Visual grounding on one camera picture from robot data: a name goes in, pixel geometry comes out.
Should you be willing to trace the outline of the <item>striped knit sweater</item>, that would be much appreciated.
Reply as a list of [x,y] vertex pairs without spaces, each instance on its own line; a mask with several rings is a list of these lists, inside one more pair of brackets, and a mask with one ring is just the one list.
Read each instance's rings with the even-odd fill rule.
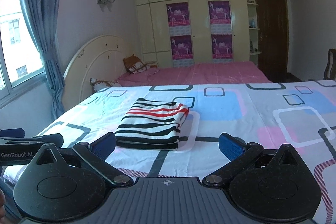
[[177,149],[189,108],[179,102],[138,98],[116,132],[116,145],[129,149]]

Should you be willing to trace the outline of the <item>window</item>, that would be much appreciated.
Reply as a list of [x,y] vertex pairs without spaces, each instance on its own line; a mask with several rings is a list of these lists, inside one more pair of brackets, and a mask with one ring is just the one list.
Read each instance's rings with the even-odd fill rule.
[[27,29],[20,0],[1,0],[1,107],[44,78],[42,61]]

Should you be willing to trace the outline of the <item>white patterned pillow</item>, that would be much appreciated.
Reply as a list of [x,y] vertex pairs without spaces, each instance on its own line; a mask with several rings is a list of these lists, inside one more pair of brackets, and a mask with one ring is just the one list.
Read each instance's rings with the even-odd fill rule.
[[90,78],[89,81],[95,92],[99,92],[105,88],[121,87],[121,84],[117,81],[106,81],[94,78]]

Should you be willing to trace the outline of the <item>cream curved headboard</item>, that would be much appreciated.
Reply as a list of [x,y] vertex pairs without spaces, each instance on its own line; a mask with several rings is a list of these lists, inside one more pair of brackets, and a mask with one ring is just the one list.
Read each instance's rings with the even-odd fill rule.
[[64,109],[68,111],[94,93],[91,78],[112,81],[123,75],[123,59],[132,53],[128,42],[113,35],[98,36],[84,44],[64,72]]

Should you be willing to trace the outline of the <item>patterned white bed sheet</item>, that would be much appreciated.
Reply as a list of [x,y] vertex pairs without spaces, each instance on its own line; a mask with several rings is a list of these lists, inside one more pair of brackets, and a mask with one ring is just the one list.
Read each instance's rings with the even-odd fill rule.
[[203,178],[229,160],[219,150],[226,132],[267,149],[291,144],[316,179],[322,198],[312,223],[335,223],[335,82],[206,84],[105,88],[65,112],[39,135],[60,133],[71,148],[115,133],[138,98],[189,108],[177,149],[115,145],[106,162],[133,179],[102,207],[73,222],[23,222],[13,191],[25,165],[5,166],[9,211],[20,223],[258,223],[234,213],[220,189]]

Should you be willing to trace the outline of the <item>pink bed cover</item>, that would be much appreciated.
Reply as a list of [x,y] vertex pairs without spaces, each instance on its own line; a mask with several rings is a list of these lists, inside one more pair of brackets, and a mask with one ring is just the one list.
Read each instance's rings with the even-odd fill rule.
[[270,83],[251,61],[197,64],[180,68],[150,68],[136,74],[124,73],[117,81],[121,86]]

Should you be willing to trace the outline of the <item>dark wooden chair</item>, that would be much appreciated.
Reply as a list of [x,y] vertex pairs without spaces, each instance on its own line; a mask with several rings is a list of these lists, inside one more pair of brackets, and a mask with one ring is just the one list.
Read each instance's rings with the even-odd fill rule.
[[324,80],[335,80],[336,75],[336,49],[329,49],[327,54],[327,65],[324,71]]

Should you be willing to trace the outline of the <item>dark wooden door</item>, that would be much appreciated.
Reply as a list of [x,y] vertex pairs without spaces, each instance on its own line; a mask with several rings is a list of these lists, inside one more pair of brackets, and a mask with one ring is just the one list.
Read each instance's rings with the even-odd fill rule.
[[288,66],[288,8],[286,0],[256,0],[259,28],[258,68],[273,83],[283,82]]

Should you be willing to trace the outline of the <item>lower right purple poster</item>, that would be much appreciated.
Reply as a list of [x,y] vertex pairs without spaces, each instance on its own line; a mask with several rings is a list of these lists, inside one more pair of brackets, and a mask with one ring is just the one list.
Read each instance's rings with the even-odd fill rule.
[[233,59],[232,35],[211,35],[213,63],[229,63]]

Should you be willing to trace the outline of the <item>purple poster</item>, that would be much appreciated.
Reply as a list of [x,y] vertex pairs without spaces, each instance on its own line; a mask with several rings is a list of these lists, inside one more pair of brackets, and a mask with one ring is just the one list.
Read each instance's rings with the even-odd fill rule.
[[232,34],[229,1],[209,1],[209,16],[212,35]]
[[194,65],[191,35],[171,36],[171,53],[173,67],[190,67]]
[[191,35],[188,3],[170,3],[166,8],[170,36]]
[[232,35],[211,35],[213,63],[229,63],[233,59]]

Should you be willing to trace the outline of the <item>lower left purple poster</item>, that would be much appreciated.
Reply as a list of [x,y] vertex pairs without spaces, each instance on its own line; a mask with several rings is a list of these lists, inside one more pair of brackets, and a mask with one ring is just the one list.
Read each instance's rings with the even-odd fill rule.
[[194,65],[191,35],[171,36],[171,53],[173,67],[190,67]]

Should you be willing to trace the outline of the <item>blue curtain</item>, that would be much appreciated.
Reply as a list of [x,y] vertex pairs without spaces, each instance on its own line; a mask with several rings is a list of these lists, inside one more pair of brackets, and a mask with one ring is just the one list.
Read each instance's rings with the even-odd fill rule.
[[65,87],[56,49],[56,30],[60,0],[20,0],[23,17],[35,48],[40,54],[43,70],[52,96],[54,119],[64,114],[62,95]]

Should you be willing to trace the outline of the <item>upper left purple poster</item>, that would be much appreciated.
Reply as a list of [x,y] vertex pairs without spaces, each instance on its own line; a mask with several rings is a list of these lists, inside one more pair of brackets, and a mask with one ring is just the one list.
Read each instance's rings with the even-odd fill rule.
[[191,35],[188,3],[170,3],[166,8],[170,36]]

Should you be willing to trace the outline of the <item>upper right purple poster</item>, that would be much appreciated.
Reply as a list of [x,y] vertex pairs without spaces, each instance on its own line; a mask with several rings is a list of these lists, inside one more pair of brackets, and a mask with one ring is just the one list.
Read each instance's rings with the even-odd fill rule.
[[212,35],[232,34],[229,1],[209,1],[209,16]]

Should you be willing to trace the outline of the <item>corner wall shelves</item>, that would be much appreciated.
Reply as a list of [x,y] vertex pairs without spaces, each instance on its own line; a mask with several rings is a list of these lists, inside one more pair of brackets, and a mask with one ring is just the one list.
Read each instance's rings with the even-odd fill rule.
[[259,55],[259,24],[257,12],[259,5],[256,0],[247,0],[248,7],[248,26],[249,26],[249,59],[256,66],[258,65]]

